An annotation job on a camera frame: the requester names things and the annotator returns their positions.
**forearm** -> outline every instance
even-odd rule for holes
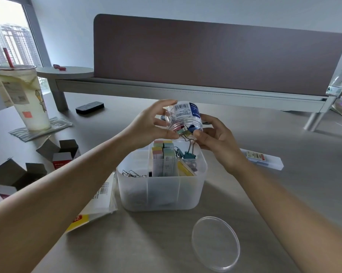
[[[257,169],[235,174],[301,271],[342,272],[342,231]]]
[[[32,271],[132,151],[126,139],[104,142],[0,203],[0,272]]]

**window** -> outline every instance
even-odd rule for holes
[[[8,64],[3,48],[14,64],[43,66],[23,6],[9,0],[0,0],[0,64]],[[47,79],[38,80],[42,93],[49,93]]]

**person's right hand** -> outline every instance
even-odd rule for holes
[[[201,119],[213,125],[213,128],[195,130],[193,135],[201,148],[211,150],[216,159],[230,174],[237,174],[249,165],[249,161],[239,149],[232,132],[217,118],[200,114]]]

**hand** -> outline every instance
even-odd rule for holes
[[[204,132],[200,130],[193,132],[200,147],[211,150],[219,163],[230,174],[237,174],[249,165],[232,132],[219,119],[205,114],[200,114],[200,116],[203,121],[213,125],[213,128],[204,128]]]
[[[161,119],[155,118],[156,115],[164,115],[165,106],[176,104],[176,100],[159,100],[153,105],[143,110],[132,123],[121,132],[126,136],[132,148],[138,149],[149,145],[156,139],[178,139],[179,135],[171,130],[159,128],[156,126],[166,127],[167,123]]]

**white round tabletop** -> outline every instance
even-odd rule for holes
[[[94,69],[87,67],[63,66],[65,71],[60,71],[53,67],[37,67],[37,76],[40,78],[50,79],[78,79],[78,78],[92,78],[94,76]]]

